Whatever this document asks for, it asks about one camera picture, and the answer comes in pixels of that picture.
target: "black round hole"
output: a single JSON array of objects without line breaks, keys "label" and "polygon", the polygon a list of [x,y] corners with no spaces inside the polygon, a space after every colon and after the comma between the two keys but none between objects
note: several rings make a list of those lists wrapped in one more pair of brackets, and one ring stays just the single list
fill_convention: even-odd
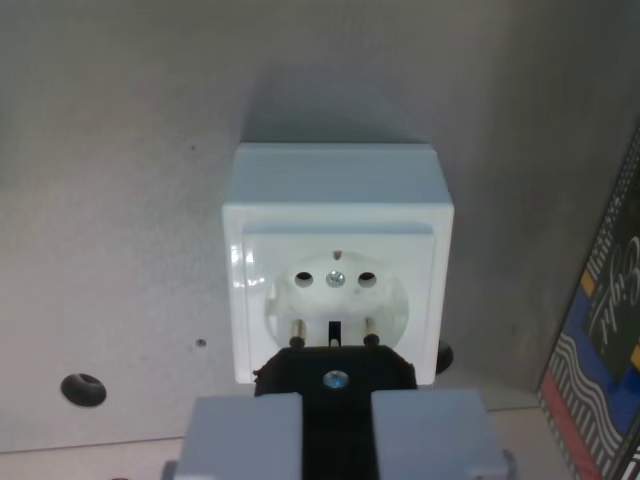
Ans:
[{"label": "black round hole", "polygon": [[436,375],[440,375],[453,363],[453,349],[443,340],[438,343],[438,360],[436,363]]},{"label": "black round hole", "polygon": [[371,272],[364,272],[358,277],[358,283],[363,288],[370,288],[376,284],[376,276]]},{"label": "black round hole", "polygon": [[107,389],[100,380],[86,373],[74,373],[62,380],[60,391],[78,407],[97,407],[107,398]]},{"label": "black round hole", "polygon": [[294,281],[299,287],[306,288],[313,283],[313,277],[309,272],[300,272],[296,275]]}]

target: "colorful box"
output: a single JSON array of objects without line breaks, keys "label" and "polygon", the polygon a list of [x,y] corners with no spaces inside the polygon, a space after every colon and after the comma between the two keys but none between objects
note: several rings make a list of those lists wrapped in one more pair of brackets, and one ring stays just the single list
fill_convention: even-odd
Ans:
[{"label": "colorful box", "polygon": [[538,392],[580,480],[640,480],[639,165],[640,128]]}]

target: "plug pin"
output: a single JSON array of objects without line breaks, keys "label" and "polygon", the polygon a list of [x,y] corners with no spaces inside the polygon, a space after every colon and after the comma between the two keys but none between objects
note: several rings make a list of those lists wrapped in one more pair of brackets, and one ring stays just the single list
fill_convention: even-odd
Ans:
[{"label": "plug pin", "polygon": [[304,321],[297,319],[293,321],[291,325],[291,339],[289,340],[289,346],[292,348],[304,347],[304,342],[307,338],[307,326]]},{"label": "plug pin", "polygon": [[380,337],[378,337],[378,327],[376,322],[371,317],[364,319],[365,336],[364,344],[367,347],[375,347],[380,344]]}]

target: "plug screw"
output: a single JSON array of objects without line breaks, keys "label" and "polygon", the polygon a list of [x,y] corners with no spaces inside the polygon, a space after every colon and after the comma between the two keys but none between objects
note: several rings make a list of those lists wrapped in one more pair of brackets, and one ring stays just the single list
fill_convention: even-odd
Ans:
[{"label": "plug screw", "polygon": [[334,270],[333,272],[329,273],[329,275],[327,275],[327,285],[329,285],[330,287],[341,287],[342,285],[344,285],[344,281],[345,276],[342,272],[337,272],[336,270]]},{"label": "plug screw", "polygon": [[322,383],[333,390],[344,388],[349,383],[349,375],[342,370],[332,370],[322,377]]}]

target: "socket faceplate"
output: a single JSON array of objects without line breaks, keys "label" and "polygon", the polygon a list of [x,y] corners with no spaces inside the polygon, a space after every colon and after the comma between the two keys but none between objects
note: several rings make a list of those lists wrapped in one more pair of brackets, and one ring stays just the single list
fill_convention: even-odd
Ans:
[{"label": "socket faceplate", "polygon": [[308,345],[329,321],[359,344],[367,316],[433,382],[453,205],[431,147],[241,145],[223,213],[238,382],[287,345],[295,319]]}]

